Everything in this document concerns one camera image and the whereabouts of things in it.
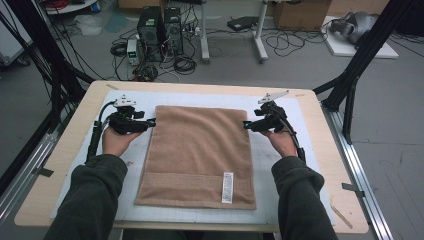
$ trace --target towel label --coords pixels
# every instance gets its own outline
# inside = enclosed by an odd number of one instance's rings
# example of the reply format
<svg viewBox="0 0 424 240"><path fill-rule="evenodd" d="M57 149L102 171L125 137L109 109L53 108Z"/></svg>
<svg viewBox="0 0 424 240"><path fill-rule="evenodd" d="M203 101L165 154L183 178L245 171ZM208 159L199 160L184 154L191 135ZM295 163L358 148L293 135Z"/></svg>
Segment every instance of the towel label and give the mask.
<svg viewBox="0 0 424 240"><path fill-rule="evenodd" d="M233 203L233 179L234 173L224 172L224 181L222 181L222 203Z"/></svg>

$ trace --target sleeve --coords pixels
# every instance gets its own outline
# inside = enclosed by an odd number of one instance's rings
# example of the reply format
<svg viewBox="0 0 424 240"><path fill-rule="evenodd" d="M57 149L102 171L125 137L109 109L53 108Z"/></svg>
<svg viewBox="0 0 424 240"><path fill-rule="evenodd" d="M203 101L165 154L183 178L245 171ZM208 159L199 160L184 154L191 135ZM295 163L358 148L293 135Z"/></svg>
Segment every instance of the sleeve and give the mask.
<svg viewBox="0 0 424 240"><path fill-rule="evenodd" d="M107 239L126 174L125 163L107 154L76 167L69 191L44 239Z"/></svg>
<svg viewBox="0 0 424 240"><path fill-rule="evenodd" d="M286 157L272 167L280 196L278 222L284 240L337 239L319 199L324 178L297 157Z"/></svg>

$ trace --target concrete floor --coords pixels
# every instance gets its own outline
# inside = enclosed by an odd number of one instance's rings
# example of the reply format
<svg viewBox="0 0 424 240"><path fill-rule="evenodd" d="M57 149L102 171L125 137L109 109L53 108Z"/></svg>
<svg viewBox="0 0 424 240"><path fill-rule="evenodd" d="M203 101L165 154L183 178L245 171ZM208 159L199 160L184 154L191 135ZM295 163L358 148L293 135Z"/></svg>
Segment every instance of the concrete floor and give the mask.
<svg viewBox="0 0 424 240"><path fill-rule="evenodd" d="M78 14L91 14L89 10ZM65 14L70 22L76 14ZM96 16L102 18L100 36L75 35L75 49L100 76L114 75L111 42L122 33L135 28L137 22L125 18L116 3ZM208 27L226 28L229 18L209 19ZM266 26L272 27L267 20ZM258 54L250 34L210 34L211 64L200 61L198 40L194 59L198 62L191 75L163 74L156 81L168 83L237 85L313 89L342 73L350 57L333 57L325 45L307 43L287 57L279 57L266 46L269 60L259 64ZM399 40L409 48L424 54L424 45ZM388 42L399 54L396 60L375 59L362 75L357 86L352 140L377 201L394 239L424 239L424 136L421 130L424 111L423 57ZM96 77L88 68L87 73ZM131 77L131 66L124 60L118 73ZM36 127L49 111L48 95L35 66L10 66L0 72L0 104L2 146L0 173L3 173ZM16 226L13 222L20 199L0 228L2 239L41 239L45 228ZM110 239L118 239L115 231ZM372 239L372 234L339 236L340 239Z"/></svg>

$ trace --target brown towel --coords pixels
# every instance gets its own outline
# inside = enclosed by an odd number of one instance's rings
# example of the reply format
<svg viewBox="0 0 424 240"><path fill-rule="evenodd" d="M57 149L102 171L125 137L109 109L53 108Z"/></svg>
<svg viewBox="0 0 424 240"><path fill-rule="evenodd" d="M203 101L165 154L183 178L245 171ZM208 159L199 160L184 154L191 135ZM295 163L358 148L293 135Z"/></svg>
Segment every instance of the brown towel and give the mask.
<svg viewBox="0 0 424 240"><path fill-rule="evenodd" d="M157 106L135 203L256 209L246 118L243 110ZM224 172L234 173L232 204L222 203Z"/></svg>

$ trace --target person's left hand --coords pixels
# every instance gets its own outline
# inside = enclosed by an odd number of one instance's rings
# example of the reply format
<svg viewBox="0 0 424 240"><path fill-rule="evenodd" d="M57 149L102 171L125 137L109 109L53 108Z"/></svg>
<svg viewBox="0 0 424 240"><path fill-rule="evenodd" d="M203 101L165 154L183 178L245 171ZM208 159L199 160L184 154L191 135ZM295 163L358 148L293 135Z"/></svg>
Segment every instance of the person's left hand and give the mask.
<svg viewBox="0 0 424 240"><path fill-rule="evenodd" d="M127 150L131 141L141 133L121 135L108 127L103 132L103 154L112 154L120 157Z"/></svg>

